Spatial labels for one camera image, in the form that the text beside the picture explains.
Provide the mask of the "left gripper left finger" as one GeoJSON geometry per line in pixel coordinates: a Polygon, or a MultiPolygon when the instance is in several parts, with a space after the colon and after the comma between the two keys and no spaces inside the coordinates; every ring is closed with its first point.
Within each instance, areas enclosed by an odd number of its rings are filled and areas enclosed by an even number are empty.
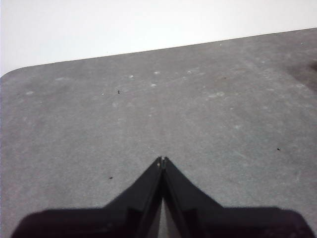
{"type": "Polygon", "coordinates": [[[146,238],[158,234],[162,158],[100,208],[50,209],[24,217],[14,238],[146,238]]]}

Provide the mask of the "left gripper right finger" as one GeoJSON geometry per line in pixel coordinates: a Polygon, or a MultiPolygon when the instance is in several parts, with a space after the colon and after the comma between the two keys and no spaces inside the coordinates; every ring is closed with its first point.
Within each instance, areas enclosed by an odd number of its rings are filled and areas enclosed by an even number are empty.
{"type": "Polygon", "coordinates": [[[278,207],[224,207],[165,157],[164,201],[183,238],[313,238],[304,217],[278,207]]]}

